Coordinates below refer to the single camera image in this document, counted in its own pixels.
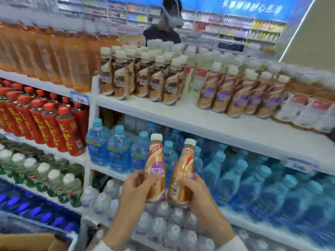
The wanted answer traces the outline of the blue wall banner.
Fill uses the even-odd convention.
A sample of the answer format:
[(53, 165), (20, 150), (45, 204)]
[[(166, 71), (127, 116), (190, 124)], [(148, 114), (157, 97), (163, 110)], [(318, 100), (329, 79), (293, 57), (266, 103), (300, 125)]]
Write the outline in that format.
[(184, 10), (288, 22), (304, 16), (313, 0), (179, 0)]

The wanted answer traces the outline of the coffee bottle showing back label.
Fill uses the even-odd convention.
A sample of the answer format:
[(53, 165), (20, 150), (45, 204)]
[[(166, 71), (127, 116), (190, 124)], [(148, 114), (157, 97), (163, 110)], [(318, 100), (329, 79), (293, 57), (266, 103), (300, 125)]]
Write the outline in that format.
[(186, 176), (194, 179), (194, 148), (196, 140), (187, 138), (184, 142), (181, 155), (174, 167), (173, 175), (167, 191), (167, 200), (181, 206), (188, 206), (192, 199), (192, 191), (189, 187), (179, 185), (177, 180)]

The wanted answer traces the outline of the white shelf unit with tea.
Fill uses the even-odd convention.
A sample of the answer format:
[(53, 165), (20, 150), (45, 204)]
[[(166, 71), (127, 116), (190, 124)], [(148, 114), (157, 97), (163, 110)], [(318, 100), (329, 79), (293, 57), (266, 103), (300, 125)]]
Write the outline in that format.
[[(71, 98), (72, 89), (67, 88), (63, 85), (55, 85), (52, 82), (49, 81), (40, 81), (36, 78), (30, 78), (26, 75), (17, 74), (14, 72), (8, 72), (0, 70), (0, 82), (2, 80), (9, 80), (12, 82), (20, 83), (26, 86), (31, 86), (37, 89), (44, 90), (46, 92), (52, 92), (59, 94), (61, 96), (66, 96)], [(61, 158), (69, 160), (71, 163), (77, 163), (83, 166), (83, 169), (86, 170), (86, 166), (88, 165), (88, 151), (87, 148), (84, 149), (84, 152), (80, 156), (71, 156), (68, 152), (61, 153), (56, 148), (50, 148), (46, 144), (37, 144), (34, 140), (27, 140), (24, 137), (16, 137), (10, 132), (6, 132), (3, 129), (0, 129), (0, 134), (3, 134), (6, 136), (6, 138), (18, 142), (18, 143), (25, 143), (29, 144), (33, 147), (36, 147), (40, 150), (44, 150), (48, 153), (52, 153), (56, 156), (59, 156)], [(70, 236), (73, 238), (73, 242), (70, 244), (68, 251), (79, 251), (80, 245), (84, 244), (84, 240), (79, 235), (75, 239), (74, 234), (70, 234)]]

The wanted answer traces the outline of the row of red drink bottles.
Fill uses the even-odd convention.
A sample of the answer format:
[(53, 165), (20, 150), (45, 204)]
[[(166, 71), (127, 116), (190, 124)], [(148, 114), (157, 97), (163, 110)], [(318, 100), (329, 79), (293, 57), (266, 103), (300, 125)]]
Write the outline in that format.
[(0, 131), (77, 157), (86, 148), (89, 107), (69, 97), (0, 78)]

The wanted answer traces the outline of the group of blue water bottles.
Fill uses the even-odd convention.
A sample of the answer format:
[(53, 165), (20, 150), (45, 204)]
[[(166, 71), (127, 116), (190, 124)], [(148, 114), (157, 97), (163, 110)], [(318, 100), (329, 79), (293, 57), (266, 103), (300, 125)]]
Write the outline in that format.
[[(134, 139), (118, 125), (112, 132), (95, 118), (86, 134), (86, 143), (93, 163), (110, 166), (115, 171), (130, 173), (144, 170), (149, 156), (152, 134), (161, 131), (141, 131)], [(248, 159), (249, 151), (237, 149), (228, 158), (227, 145), (221, 144), (202, 163), (201, 148), (194, 148), (194, 173), (199, 173), (209, 187), (219, 207), (235, 214), (246, 215), (254, 223), (268, 223), (274, 228), (307, 237), (316, 246), (335, 251), (335, 176), (314, 172), (308, 175), (272, 162), (259, 155)], [(162, 140), (166, 169), (166, 192), (185, 140), (174, 143)]]

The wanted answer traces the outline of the coffee bottle with purple label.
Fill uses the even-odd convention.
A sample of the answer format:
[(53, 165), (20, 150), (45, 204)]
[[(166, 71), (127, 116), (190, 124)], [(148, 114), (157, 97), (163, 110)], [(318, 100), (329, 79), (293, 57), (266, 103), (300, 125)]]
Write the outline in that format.
[(166, 169), (163, 157), (163, 136), (162, 134), (152, 134), (149, 147), (149, 156), (144, 168), (144, 180), (156, 173), (160, 174), (160, 178), (152, 185), (146, 197), (146, 203), (156, 203), (165, 199), (166, 192)]

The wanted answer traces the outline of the group of clear water bottles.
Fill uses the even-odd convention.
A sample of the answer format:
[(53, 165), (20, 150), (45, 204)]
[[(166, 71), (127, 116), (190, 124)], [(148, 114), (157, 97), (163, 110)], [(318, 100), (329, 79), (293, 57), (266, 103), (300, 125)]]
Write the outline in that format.
[[(113, 202), (111, 207), (111, 211), (114, 212), (114, 217), (118, 210), (116, 204), (116, 202)], [(97, 244), (92, 244), (85, 251), (112, 251), (103, 242), (103, 238), (106, 236), (107, 232), (108, 230), (103, 230), (100, 235), (101, 240), (97, 239)], [(238, 229), (237, 233), (238, 234), (235, 233), (236, 237), (227, 244), (217, 247), (206, 231), (205, 236), (201, 235), (200, 239), (198, 239), (195, 231), (190, 229), (183, 231), (179, 225), (168, 224), (162, 217), (152, 219), (149, 213), (143, 210), (140, 220), (136, 224), (131, 235), (134, 235), (134, 238), (136, 239), (144, 239), (142, 242), (153, 241), (153, 237), (157, 237), (158, 241), (163, 241), (165, 248), (168, 249), (167, 251), (180, 251), (182, 248), (181, 244), (188, 244), (187, 247), (189, 248), (189, 251), (249, 251), (247, 247), (251, 248), (251, 251), (291, 251), (285, 249), (285, 247), (278, 243), (271, 242), (271, 240), (252, 238), (255, 237), (254, 233), (249, 233), (245, 229)], [(121, 251), (128, 251), (125, 247), (126, 242), (122, 245)]]

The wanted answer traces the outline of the person's left hand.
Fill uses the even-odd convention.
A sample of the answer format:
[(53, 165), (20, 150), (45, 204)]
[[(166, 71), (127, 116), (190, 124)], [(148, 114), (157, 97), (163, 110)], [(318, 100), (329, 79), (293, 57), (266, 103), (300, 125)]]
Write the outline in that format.
[(145, 207), (148, 192), (140, 191), (140, 184), (144, 181), (144, 170), (134, 171), (123, 184), (119, 206), (130, 211), (142, 211)]

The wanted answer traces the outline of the group of white red-label bottles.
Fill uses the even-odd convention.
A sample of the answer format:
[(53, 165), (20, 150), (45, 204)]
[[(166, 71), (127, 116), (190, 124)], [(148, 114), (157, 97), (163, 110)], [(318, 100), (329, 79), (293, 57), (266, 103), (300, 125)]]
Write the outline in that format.
[(290, 77), (284, 97), (271, 119), (317, 134), (335, 128), (335, 72), (293, 64), (283, 66)]

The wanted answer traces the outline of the person's right forearm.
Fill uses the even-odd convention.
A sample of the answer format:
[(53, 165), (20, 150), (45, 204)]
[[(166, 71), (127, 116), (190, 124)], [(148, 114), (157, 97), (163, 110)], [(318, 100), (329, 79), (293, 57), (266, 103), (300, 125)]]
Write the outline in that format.
[(217, 247), (227, 244), (236, 237), (231, 225), (215, 202), (199, 204), (193, 202), (190, 204), (190, 209)]

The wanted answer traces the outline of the brown cardboard box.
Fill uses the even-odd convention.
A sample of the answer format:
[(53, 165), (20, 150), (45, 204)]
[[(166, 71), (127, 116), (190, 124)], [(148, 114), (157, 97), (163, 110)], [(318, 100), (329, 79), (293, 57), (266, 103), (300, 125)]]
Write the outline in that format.
[(69, 246), (51, 233), (0, 234), (0, 251), (68, 251)]

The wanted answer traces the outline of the group of brown-label coffee bottles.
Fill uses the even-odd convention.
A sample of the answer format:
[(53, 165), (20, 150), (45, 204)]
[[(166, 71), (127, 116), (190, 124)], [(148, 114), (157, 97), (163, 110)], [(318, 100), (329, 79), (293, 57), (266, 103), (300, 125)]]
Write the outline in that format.
[(175, 105), (187, 90), (194, 46), (183, 49), (182, 44), (172, 51), (124, 45), (101, 47), (99, 83), (103, 96), (126, 100), (134, 95), (152, 102)]

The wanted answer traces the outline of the row of orange tea bottles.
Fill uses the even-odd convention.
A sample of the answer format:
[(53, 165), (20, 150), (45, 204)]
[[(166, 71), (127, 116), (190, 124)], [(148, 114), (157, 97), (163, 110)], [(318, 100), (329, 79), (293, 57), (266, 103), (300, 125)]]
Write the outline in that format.
[(0, 19), (0, 70), (79, 93), (90, 92), (93, 76), (101, 71), (101, 48), (119, 45), (106, 24)]

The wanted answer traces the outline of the row of green white-capped bottles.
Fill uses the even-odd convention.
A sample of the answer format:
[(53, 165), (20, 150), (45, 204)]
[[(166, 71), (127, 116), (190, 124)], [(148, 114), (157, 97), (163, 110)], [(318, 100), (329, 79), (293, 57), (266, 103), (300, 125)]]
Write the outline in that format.
[(82, 207), (84, 166), (26, 143), (0, 137), (0, 179)]

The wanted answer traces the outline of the person's left forearm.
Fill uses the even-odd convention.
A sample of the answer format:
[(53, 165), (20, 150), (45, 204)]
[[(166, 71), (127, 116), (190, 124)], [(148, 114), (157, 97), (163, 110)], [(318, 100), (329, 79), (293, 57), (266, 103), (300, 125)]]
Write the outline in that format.
[(119, 203), (114, 220), (103, 238), (104, 244), (110, 250), (121, 251), (122, 245), (130, 238), (139, 222), (144, 207), (145, 203), (131, 205)]

